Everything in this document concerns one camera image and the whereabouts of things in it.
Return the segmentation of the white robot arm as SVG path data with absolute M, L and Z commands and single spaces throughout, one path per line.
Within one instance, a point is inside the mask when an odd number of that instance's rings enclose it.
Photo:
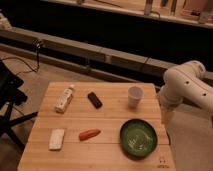
M 184 98 L 213 115 L 213 87 L 202 81 L 205 72 L 205 66 L 196 60 L 170 67 L 164 72 L 164 85 L 157 95 L 163 124 L 170 122 L 173 110 Z

